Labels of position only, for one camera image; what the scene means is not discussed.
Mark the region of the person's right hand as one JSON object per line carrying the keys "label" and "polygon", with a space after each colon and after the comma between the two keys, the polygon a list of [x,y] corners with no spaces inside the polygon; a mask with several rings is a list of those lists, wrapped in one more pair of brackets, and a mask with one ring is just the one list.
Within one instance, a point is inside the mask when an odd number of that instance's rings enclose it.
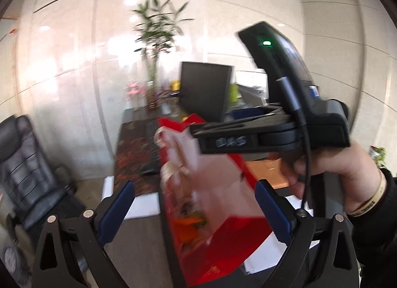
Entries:
{"label": "person's right hand", "polygon": [[384,174],[357,142],[343,149],[313,151],[310,172],[338,175],[344,189],[344,210],[355,217],[372,209],[386,192]]}

